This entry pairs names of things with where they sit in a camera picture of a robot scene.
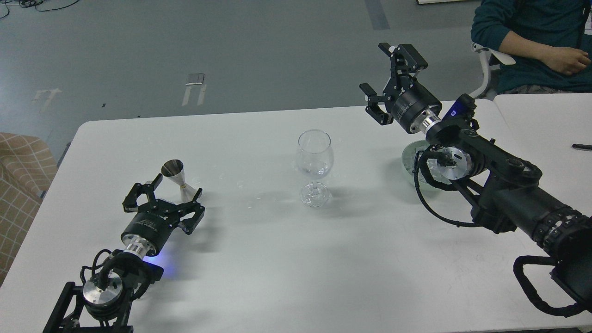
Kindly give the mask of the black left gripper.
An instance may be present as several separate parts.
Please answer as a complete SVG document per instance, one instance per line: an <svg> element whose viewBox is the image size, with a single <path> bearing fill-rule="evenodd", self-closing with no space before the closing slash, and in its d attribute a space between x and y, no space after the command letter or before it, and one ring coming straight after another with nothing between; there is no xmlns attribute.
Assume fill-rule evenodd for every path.
<svg viewBox="0 0 592 333"><path fill-rule="evenodd" d="M154 191L160 183L161 179L145 184L135 183L122 202L125 212L137 214L122 232L121 240L125 245L135 236L147 240L149 246L146 255L149 257L159 255L175 228L187 235L192 234L205 214L205 207L198 202L202 188L188 202L158 204ZM147 196L148 203L138 206L137 199L141 195Z"/></svg>

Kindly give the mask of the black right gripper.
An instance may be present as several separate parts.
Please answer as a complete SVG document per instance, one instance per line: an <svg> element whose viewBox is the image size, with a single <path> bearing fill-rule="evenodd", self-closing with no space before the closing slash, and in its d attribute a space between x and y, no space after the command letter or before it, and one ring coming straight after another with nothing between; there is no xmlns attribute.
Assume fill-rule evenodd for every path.
<svg viewBox="0 0 592 333"><path fill-rule="evenodd" d="M427 69L428 63L412 44L379 43L378 47L390 59L390 78L381 96L368 83L359 84L368 104L365 110L381 126L392 124L395 119L408 134L417 133L421 122L417 118L423 111L431 111L437 116L442 110L441 102L417 83L416 74ZM384 95L394 95L389 101L388 112L379 107L379 103L388 99Z"/></svg>

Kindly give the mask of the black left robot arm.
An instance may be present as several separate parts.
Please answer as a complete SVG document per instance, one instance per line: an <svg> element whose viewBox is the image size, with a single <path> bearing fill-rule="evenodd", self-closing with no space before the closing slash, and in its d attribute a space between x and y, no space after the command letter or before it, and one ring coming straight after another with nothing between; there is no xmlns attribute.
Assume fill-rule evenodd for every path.
<svg viewBox="0 0 592 333"><path fill-rule="evenodd" d="M123 209L135 214L121 241L124 249L100 254L90 266L80 271L82 284L68 282L63 287L45 325L45 333L131 333L128 323L132 303L158 282L164 269L148 263L145 257L156 257L175 229L192 234L205 213L198 199L203 190L181 186L183 202L175 204L158 199L155 190L163 175L151 183L136 183L123 201Z"/></svg>

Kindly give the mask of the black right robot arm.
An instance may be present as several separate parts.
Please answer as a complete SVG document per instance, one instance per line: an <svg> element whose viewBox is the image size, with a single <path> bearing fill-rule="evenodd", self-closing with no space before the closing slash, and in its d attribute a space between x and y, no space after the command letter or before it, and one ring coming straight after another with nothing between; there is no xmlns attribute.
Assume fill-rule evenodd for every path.
<svg viewBox="0 0 592 333"><path fill-rule="evenodd" d="M382 93L369 84L366 112L379 124L397 122L408 134L421 132L427 148L418 151L412 177L423 206L438 219L457 227L483 227L495 234L521 229L546 252L520 256L512 270L529 301L540 311L570 317L592 307L591 218L561 203L539 187L542 171L478 134L475 99L464 93L442 117L442 104L421 85L416 74L427 61L411 44L379 48L389 57L390 79ZM442 217L429 206L419 177L432 187L457 191L471 205L472 222ZM539 296L524 273L527 264L549 265L552 280L575 303L552 307Z"/></svg>

